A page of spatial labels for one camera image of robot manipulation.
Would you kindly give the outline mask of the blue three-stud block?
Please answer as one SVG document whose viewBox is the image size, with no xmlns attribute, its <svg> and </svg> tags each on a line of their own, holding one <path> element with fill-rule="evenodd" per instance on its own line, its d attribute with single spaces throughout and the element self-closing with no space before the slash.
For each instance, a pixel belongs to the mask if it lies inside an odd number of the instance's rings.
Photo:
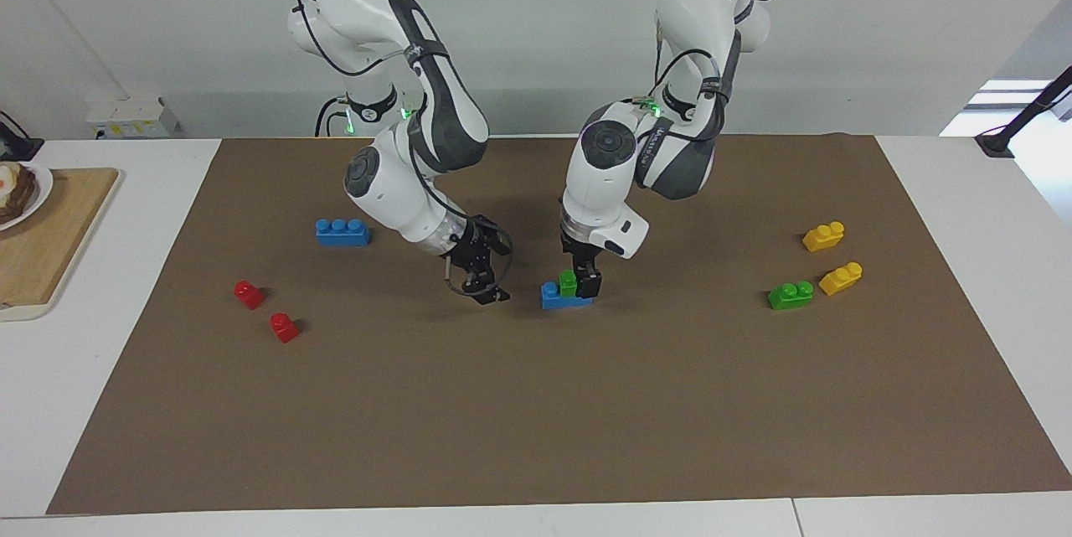
<svg viewBox="0 0 1072 537">
<path fill-rule="evenodd" d="M 369 247 L 371 232 L 360 219 L 319 219 L 314 224 L 321 247 Z"/>
<path fill-rule="evenodd" d="M 545 281 L 540 288 L 540 303 L 544 311 L 548 311 L 549 309 L 589 307 L 594 303 L 594 299 L 564 296 L 559 292 L 559 282 Z"/>
</svg>

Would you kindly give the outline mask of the green block with white-printed studs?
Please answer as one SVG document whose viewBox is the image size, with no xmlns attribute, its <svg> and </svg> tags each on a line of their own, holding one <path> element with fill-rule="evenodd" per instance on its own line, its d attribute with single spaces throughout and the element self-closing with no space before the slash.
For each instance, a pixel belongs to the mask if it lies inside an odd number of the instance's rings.
<svg viewBox="0 0 1072 537">
<path fill-rule="evenodd" d="M 780 286 L 766 293 L 766 302 L 770 308 L 781 311 L 781 309 L 794 309 L 808 307 L 814 300 L 814 285 L 810 281 L 784 282 Z"/>
</svg>

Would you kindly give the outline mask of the yellow two-stud block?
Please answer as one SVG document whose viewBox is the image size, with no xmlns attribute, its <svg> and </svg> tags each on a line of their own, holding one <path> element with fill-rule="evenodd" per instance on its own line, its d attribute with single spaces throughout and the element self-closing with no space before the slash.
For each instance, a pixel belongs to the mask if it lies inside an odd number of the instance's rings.
<svg viewBox="0 0 1072 537">
<path fill-rule="evenodd" d="M 819 281 L 819 287 L 827 293 L 828 296 L 834 296 L 834 294 L 839 292 L 845 292 L 850 286 L 857 284 L 863 275 L 863 267 L 860 263 L 848 262 L 846 265 L 836 267 L 827 275 L 821 278 Z"/>
<path fill-rule="evenodd" d="M 845 238 L 846 228 L 842 221 L 831 221 L 828 224 L 820 224 L 804 234 L 801 243 L 807 248 L 809 253 L 817 253 L 827 248 L 836 247 Z"/>
</svg>

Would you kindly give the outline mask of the brown table mat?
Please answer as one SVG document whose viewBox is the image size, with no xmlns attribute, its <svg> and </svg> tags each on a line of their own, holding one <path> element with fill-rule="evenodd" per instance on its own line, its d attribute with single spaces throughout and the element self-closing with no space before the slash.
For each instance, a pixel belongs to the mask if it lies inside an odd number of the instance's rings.
<svg viewBox="0 0 1072 537">
<path fill-rule="evenodd" d="M 318 245 L 315 221 L 358 213 L 359 147 L 219 144 L 51 514 L 1072 488 L 872 137 L 720 137 L 698 196 L 632 194 L 646 243 L 559 311 L 539 290 L 572 141 L 494 141 L 441 183 L 513 235 L 512 299 L 486 307 L 392 232 Z M 848 262 L 861 280 L 828 296 Z M 812 304 L 770 308 L 800 281 Z"/>
</svg>

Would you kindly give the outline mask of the wooden cutting board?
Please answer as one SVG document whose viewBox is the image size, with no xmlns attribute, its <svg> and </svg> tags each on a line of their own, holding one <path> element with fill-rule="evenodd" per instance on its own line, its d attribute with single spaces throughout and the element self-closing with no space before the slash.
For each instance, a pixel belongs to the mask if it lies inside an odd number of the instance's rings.
<svg viewBox="0 0 1072 537">
<path fill-rule="evenodd" d="M 0 323 L 49 312 L 122 180 L 111 167 L 49 170 L 49 198 L 0 232 Z"/>
</svg>

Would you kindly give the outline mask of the white plate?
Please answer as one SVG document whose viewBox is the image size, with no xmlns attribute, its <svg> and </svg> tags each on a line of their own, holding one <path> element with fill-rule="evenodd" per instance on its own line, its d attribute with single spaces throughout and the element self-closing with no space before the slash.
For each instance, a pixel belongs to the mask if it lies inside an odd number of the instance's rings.
<svg viewBox="0 0 1072 537">
<path fill-rule="evenodd" d="M 35 177 L 38 177 L 38 187 L 35 187 L 34 189 L 34 193 L 32 194 L 32 197 L 30 199 L 30 205 L 28 205 L 27 208 L 24 209 L 23 217 L 19 217 L 19 219 L 15 219 L 11 221 L 11 223 L 8 223 L 5 225 L 0 225 L 0 232 L 13 228 L 15 225 L 23 223 L 23 221 L 26 220 L 28 217 L 31 217 L 33 213 L 38 212 L 38 209 L 41 208 L 44 202 L 46 202 L 49 198 L 54 185 L 53 174 L 49 170 L 49 168 L 43 167 L 42 164 L 39 163 L 31 163 L 31 162 L 17 162 L 17 163 L 21 163 L 24 167 L 26 167 L 27 169 L 31 169 L 34 173 Z"/>
</svg>

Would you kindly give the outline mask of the brown bread with egg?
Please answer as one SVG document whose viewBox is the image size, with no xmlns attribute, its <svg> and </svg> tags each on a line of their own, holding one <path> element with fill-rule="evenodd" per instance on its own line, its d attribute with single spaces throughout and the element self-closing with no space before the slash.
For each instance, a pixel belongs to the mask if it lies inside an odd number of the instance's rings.
<svg viewBox="0 0 1072 537">
<path fill-rule="evenodd" d="M 23 217 L 30 205 L 38 177 L 21 163 L 0 162 L 0 225 Z"/>
</svg>

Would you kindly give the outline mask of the black clamp stand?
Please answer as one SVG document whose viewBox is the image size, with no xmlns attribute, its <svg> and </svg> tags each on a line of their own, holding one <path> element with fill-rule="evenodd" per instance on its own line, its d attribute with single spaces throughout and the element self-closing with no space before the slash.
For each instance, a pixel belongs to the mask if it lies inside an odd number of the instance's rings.
<svg viewBox="0 0 1072 537">
<path fill-rule="evenodd" d="M 0 111 L 0 162 L 30 162 L 44 143 L 42 137 L 28 135 L 8 111 Z"/>
</svg>

